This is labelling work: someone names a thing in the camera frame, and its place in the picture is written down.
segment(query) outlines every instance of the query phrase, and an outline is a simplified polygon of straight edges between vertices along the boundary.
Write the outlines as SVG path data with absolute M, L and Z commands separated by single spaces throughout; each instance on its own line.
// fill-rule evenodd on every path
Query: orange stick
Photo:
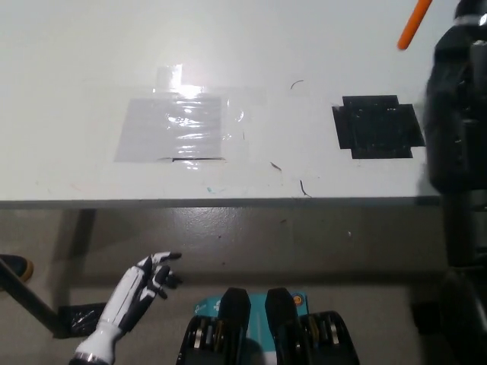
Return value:
M 404 50 L 409 47 L 409 44 L 416 34 L 416 31 L 425 17 L 426 11 L 428 11 L 429 5 L 431 5 L 432 1 L 433 0 L 418 0 L 418 4 L 416 4 L 411 17 L 408 20 L 408 24 L 406 24 L 403 34 L 401 34 L 401 37 L 399 38 L 397 48 Z

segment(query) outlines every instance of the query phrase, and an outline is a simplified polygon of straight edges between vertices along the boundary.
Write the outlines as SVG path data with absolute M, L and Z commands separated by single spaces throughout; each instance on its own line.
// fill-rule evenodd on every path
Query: clear plastic sheet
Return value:
M 116 160 L 221 158 L 223 109 L 220 96 L 204 93 L 162 92 L 132 99 Z
M 242 160 L 245 126 L 265 91 L 183 84 L 183 66 L 158 69 L 153 87 L 134 88 L 115 161 Z

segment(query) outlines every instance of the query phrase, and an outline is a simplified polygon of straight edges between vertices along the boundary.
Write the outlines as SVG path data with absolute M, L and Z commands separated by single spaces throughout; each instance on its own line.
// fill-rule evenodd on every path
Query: orange object on floor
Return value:
M 399 42 L 397 43 L 397 48 L 404 50 L 409 47 L 409 44 L 411 43 L 412 38 L 414 38 L 416 31 L 418 31 L 419 25 L 425 17 L 426 11 L 428 11 L 432 1 L 433 0 L 418 0 L 418 4 L 416 4 L 411 17 L 401 34 Z

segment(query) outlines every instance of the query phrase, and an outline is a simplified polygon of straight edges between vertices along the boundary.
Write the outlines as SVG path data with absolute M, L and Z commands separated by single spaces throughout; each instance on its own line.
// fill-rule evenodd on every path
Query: black mark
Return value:
M 291 90 L 296 84 L 299 84 L 300 82 L 304 82 L 304 80 L 297 80 L 296 82 L 294 82 L 293 85 L 291 85 Z
M 271 166 L 282 172 L 282 168 L 271 162 Z
M 412 158 L 412 147 L 424 147 L 412 104 L 396 95 L 343 97 L 333 107 L 340 149 L 353 159 Z
M 303 192 L 304 196 L 307 196 L 309 198 L 312 198 L 311 195 L 308 195 L 305 191 L 304 191 L 304 186 L 303 186 L 303 180 L 299 180 L 299 183 L 301 184 L 301 191 Z

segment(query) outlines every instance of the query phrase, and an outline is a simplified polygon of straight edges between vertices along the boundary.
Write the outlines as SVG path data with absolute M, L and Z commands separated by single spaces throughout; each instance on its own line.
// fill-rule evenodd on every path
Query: table leg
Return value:
M 0 286 L 34 316 L 55 338 L 69 337 L 68 326 L 0 259 Z

